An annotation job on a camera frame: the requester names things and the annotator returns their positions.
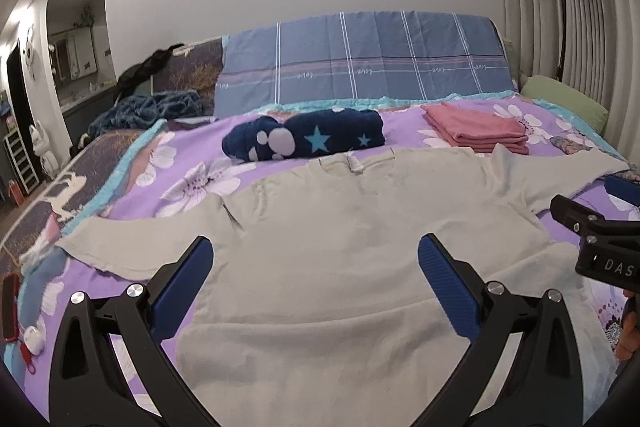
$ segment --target white deer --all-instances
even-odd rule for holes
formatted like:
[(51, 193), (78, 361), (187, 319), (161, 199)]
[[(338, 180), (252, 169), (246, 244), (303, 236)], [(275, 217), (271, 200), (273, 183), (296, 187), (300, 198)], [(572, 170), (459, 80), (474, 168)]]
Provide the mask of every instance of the white deer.
[(64, 221), (68, 221), (72, 217), (75, 217), (78, 213), (78, 210), (73, 210), (69, 212), (65, 210), (65, 205), (71, 200), (71, 198), (78, 194), (84, 184), (86, 183), (86, 176), (76, 176), (75, 172), (69, 172), (70, 178), (62, 180), (60, 184), (66, 183), (66, 187), (60, 190), (60, 192), (55, 196), (44, 196), (42, 198), (43, 201), (47, 201), (51, 204), (51, 208), (53, 211), (58, 214), (58, 222), (62, 223)]

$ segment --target black door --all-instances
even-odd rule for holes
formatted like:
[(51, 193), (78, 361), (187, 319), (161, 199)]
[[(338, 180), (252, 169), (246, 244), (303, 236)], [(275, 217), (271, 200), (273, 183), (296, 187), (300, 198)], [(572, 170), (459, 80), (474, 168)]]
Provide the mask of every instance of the black door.
[(14, 106), (14, 117), (18, 123), (18, 129), (27, 149), (27, 154), (31, 160), (31, 164), (38, 175), (38, 179), (42, 180), (42, 166), (40, 158), (33, 153), (33, 144), (31, 143), (31, 133), (29, 126), (33, 124), (33, 115), (31, 114), (31, 106), (27, 98), (27, 88), (24, 86), (24, 77), (22, 76), (22, 64), (20, 61), (20, 46), (14, 48), (6, 61), (6, 74), (9, 80), (9, 93), (11, 94), (11, 103)]

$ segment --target curtain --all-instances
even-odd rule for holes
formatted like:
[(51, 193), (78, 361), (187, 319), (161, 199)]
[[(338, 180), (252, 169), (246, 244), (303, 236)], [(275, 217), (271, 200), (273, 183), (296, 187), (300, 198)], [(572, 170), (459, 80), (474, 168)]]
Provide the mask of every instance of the curtain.
[[(520, 84), (554, 78), (562, 31), (560, 0), (505, 0), (506, 34), (520, 52)], [(562, 81), (610, 110), (605, 138), (640, 162), (640, 0), (567, 0)]]

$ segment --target blue gripper pad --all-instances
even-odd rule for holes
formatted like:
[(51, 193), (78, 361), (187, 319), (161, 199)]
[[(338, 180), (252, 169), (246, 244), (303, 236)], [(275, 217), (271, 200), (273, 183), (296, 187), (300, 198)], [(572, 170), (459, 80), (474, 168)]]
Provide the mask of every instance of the blue gripper pad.
[(435, 235), (422, 236), (418, 264), (456, 333), (473, 342), (480, 335), (480, 307), (456, 272), (456, 262)]
[(202, 238), (166, 284), (151, 309), (151, 338), (172, 338), (213, 266), (213, 246)]
[(640, 206), (640, 185), (618, 178), (617, 176), (607, 176), (604, 179), (604, 189), (607, 194), (616, 198)]

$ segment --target arched mirror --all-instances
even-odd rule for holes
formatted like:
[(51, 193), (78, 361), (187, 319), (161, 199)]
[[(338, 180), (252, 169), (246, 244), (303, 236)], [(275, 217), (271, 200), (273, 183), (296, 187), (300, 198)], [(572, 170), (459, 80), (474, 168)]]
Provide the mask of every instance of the arched mirror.
[(71, 142), (113, 105), (116, 83), (104, 0), (49, 0), (51, 71)]

